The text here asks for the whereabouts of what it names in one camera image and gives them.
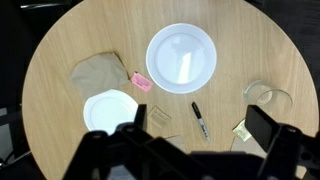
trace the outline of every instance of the round wooden table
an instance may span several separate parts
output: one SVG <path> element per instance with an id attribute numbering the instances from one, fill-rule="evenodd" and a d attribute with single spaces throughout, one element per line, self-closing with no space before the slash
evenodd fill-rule
<path id="1" fill-rule="evenodd" d="M 71 83 L 73 67 L 99 53 L 116 53 L 129 76 L 150 78 L 145 57 L 152 37 L 174 23 L 190 23 L 215 43 L 217 66 L 201 89 L 172 94 L 157 85 L 145 93 L 131 83 L 118 88 L 138 103 L 157 106 L 172 119 L 163 128 L 149 123 L 153 136 L 182 135 L 187 151 L 228 151 L 232 129 L 247 104 L 243 88 L 262 79 L 287 91 L 292 112 L 279 122 L 314 136 L 318 103 L 313 81 L 297 48 L 263 13 L 242 0 L 86 0 L 66 13 L 47 33 L 30 63 L 23 92 L 23 117 L 30 148 L 48 179 L 61 179 L 88 132 L 85 99 Z M 211 136 L 207 143 L 191 107 L 197 102 Z"/>

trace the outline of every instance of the clear glass cup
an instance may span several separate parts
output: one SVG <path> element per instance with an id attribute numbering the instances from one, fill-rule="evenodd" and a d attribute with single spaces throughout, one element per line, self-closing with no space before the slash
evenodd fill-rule
<path id="1" fill-rule="evenodd" d="M 292 109 L 291 96 L 262 80 L 249 83 L 243 90 L 243 98 L 248 104 L 259 106 L 270 116 L 284 117 Z"/>

